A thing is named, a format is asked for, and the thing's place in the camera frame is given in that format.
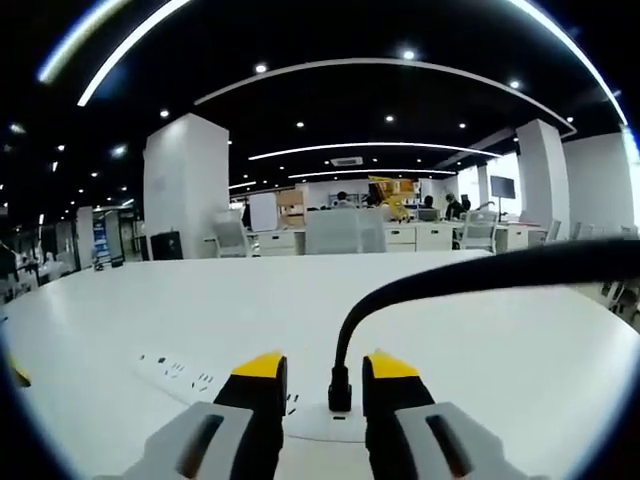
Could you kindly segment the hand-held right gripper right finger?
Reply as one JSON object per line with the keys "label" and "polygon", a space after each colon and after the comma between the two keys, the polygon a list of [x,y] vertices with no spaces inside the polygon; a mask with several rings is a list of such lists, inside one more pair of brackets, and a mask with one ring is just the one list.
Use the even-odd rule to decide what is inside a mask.
{"label": "hand-held right gripper right finger", "polygon": [[528,479],[501,439],[451,402],[436,402],[406,362],[379,349],[362,364],[365,447],[376,479]]}

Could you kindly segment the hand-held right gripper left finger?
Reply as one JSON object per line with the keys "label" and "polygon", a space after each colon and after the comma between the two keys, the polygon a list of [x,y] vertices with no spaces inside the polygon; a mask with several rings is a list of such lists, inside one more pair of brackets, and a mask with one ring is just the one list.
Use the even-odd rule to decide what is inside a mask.
{"label": "hand-held right gripper left finger", "polygon": [[234,368],[214,400],[198,401],[144,444],[118,479],[272,479],[284,445],[287,357]]}

